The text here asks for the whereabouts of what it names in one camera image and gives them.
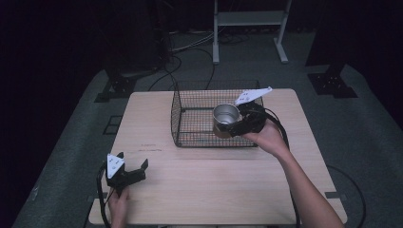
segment white tag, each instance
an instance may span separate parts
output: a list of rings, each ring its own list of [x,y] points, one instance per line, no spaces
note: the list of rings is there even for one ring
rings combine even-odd
[[[111,179],[116,172],[124,165],[125,160],[114,155],[107,155],[107,177]]]
[[[272,90],[273,88],[270,86],[268,86],[267,88],[246,90],[242,92],[237,98],[237,100],[235,101],[235,105],[252,102],[255,99],[263,96],[264,94],[271,92]]]

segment wire basket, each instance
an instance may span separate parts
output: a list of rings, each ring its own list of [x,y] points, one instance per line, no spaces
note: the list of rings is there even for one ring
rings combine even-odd
[[[213,133],[213,109],[235,104],[248,89],[259,88],[259,81],[177,82],[171,109],[171,133],[178,147],[253,147],[243,137],[221,139]],[[263,105],[262,98],[255,102]]]

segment forearm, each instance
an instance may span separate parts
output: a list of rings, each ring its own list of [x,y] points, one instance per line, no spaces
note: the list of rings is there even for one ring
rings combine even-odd
[[[290,186],[305,227],[343,227],[329,202],[315,188],[294,156],[289,152],[277,156]]]

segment dark background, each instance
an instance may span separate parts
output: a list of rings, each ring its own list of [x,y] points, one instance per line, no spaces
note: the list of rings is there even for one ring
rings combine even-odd
[[[211,29],[213,1],[167,0],[166,27]],[[283,1],[220,0],[221,10],[277,10]],[[2,79],[1,223],[11,226],[93,76],[106,59],[138,69],[161,67],[162,19],[154,1],[0,2]],[[289,32],[317,35],[307,66],[341,58],[367,79],[403,126],[403,3],[293,3]]]

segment hand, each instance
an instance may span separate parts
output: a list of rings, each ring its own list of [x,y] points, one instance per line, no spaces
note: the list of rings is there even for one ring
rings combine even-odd
[[[123,228],[126,226],[126,215],[129,199],[129,188],[126,187],[121,196],[118,196],[116,190],[111,189],[112,195],[109,198],[107,205],[109,206],[110,217],[112,220],[112,228]]]
[[[278,127],[269,120],[266,120],[266,124],[260,133],[247,133],[242,137],[256,143],[261,149],[276,158],[284,153],[289,153]]]

